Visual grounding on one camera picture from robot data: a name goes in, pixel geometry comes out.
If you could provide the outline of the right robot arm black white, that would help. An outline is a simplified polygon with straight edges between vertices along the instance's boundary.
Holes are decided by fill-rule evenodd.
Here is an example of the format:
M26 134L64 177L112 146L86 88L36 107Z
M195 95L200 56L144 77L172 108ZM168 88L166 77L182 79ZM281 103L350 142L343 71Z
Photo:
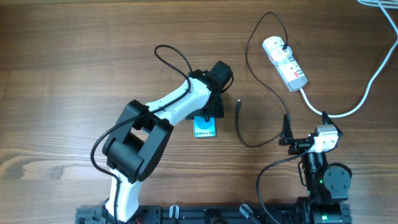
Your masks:
M329 163L326 154L337 148L343 132L326 112L322 124L306 138L293 137L290 120L284 116L279 144L288 146L290 156L299 156L300 181L307 197L296 201L298 223L352 223L351 210L345 202L351 187L351 169L338 162Z

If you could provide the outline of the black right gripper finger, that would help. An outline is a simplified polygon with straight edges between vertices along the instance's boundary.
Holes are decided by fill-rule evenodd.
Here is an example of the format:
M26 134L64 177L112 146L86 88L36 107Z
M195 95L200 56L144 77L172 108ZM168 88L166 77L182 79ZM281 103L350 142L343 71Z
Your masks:
M337 130L338 136L343 135L343 132L341 131L341 129L330 119L329 115L325 111L322 112L322 122L323 122L323 125L327 125L327 124L333 125Z
M288 114L284 115L284 120L282 124L282 131L280 133L280 141L292 141L294 139L292 134L292 129L290 126L290 119Z

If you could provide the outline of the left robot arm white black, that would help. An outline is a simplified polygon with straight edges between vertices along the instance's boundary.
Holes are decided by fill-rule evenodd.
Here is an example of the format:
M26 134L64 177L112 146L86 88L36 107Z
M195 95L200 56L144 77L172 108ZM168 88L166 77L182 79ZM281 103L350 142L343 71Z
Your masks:
M112 187L103 215L110 223L127 223L139 208L142 182L158 165L174 127L194 123L196 137L214 136L215 120L224 116L222 92L233 82L233 71L222 61L211 70L195 70L165 97L142 104L129 102L103 146Z

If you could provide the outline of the turquoise screen smartphone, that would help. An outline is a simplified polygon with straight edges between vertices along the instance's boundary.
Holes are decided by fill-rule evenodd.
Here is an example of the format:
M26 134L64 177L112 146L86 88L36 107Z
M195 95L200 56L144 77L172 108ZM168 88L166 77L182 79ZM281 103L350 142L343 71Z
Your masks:
M216 136L215 118L211 117L209 121L205 118L196 116L193 119L193 135L196 138L213 138Z

